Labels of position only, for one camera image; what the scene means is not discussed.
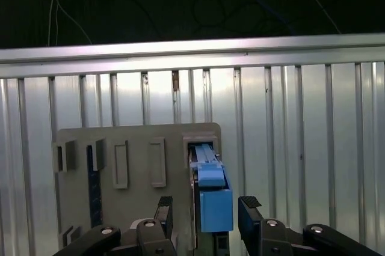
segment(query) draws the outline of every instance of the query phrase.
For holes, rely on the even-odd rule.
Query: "blue connector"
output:
[[[196,162],[200,197],[200,227],[204,233],[233,230],[233,192],[223,163],[208,144],[196,145]]]

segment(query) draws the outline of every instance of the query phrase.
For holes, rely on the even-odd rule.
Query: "corrugated metal wall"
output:
[[[210,121],[236,197],[385,253],[384,82],[383,62],[1,79],[0,255],[58,248],[56,131]]]

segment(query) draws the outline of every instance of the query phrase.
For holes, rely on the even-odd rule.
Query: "metal bolt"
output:
[[[277,248],[277,247],[271,248],[271,251],[272,251],[273,253],[276,253],[276,254],[279,254],[279,253],[281,252],[281,250],[280,250],[279,248]]]
[[[155,223],[149,221],[149,222],[144,223],[144,226],[146,226],[146,227],[153,227],[153,226],[155,226]]]
[[[323,229],[321,227],[318,227],[318,226],[313,226],[311,228],[315,233],[322,233]]]
[[[105,228],[102,230],[102,234],[106,235],[106,234],[109,234],[112,232],[112,229],[111,228]]]
[[[267,224],[268,224],[269,226],[275,227],[275,226],[278,225],[278,222],[277,222],[277,221],[274,221],[274,220],[268,220],[268,221],[267,221]]]

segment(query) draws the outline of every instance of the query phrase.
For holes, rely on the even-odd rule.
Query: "black background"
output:
[[[93,44],[336,34],[314,0],[60,0]],[[343,34],[385,31],[385,0],[319,0]],[[51,0],[1,0],[0,48],[48,45]],[[55,45],[56,2],[51,46]],[[288,26],[278,20],[285,19]],[[58,45],[88,44],[59,9]]]

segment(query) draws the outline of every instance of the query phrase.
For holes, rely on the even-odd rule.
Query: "rust spot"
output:
[[[179,91],[179,72],[173,72],[173,91]]]

